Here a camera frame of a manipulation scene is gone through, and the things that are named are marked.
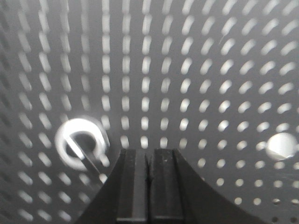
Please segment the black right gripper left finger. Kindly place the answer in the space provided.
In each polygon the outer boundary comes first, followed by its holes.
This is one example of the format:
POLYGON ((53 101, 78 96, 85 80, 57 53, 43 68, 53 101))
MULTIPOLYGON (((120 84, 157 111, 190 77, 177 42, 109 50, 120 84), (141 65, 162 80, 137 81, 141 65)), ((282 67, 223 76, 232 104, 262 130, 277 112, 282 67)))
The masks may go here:
POLYGON ((148 165, 143 151, 121 150, 112 173, 78 224, 145 224, 148 221, 148 165))

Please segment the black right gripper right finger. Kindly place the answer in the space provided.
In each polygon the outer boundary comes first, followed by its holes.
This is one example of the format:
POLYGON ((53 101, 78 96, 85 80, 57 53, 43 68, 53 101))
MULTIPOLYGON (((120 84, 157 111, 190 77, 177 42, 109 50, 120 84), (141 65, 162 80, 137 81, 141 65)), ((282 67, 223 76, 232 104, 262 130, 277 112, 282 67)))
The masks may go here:
POLYGON ((150 166, 151 224, 261 224, 205 183, 176 149, 155 149, 150 166))

